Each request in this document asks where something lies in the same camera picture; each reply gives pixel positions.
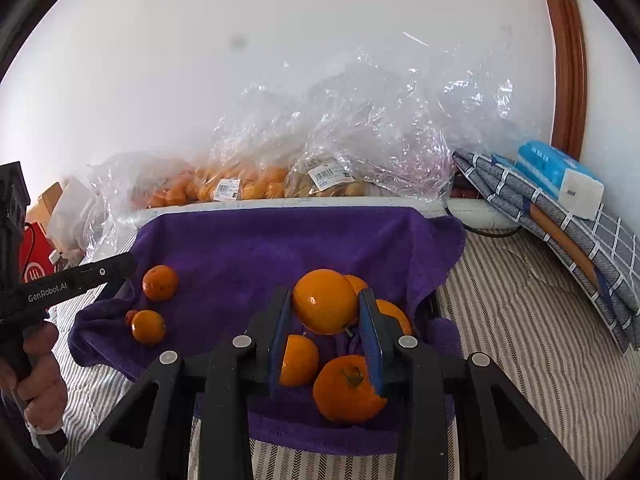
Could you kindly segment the left hand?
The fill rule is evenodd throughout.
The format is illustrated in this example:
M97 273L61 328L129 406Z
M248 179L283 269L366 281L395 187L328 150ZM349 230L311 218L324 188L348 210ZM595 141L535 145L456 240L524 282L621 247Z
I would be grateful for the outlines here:
M23 349L36 362L24 380L18 380L6 359L1 359L1 388L14 389L28 401L24 417L40 431L58 429L67 405L66 383L52 353L57 340L58 329L50 322L42 322L26 337Z

